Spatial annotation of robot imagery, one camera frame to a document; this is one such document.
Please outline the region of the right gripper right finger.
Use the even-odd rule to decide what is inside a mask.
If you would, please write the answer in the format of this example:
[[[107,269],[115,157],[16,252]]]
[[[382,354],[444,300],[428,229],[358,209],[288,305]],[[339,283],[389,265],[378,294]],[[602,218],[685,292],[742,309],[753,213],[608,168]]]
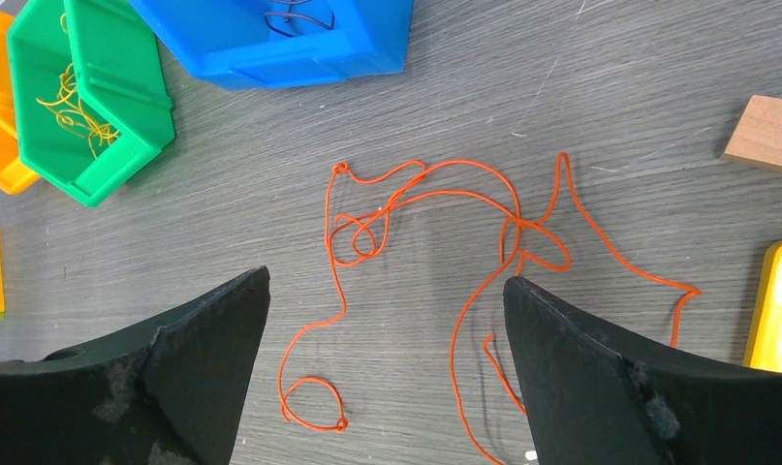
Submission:
[[[504,318],[543,464],[782,464],[782,374],[674,349],[522,277]]]

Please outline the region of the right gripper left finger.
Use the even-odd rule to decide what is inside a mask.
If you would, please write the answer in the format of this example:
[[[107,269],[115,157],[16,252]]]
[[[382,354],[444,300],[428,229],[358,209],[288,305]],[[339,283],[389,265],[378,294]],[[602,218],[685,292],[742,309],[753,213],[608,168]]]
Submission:
[[[0,362],[0,464],[226,464],[269,272],[42,359]]]

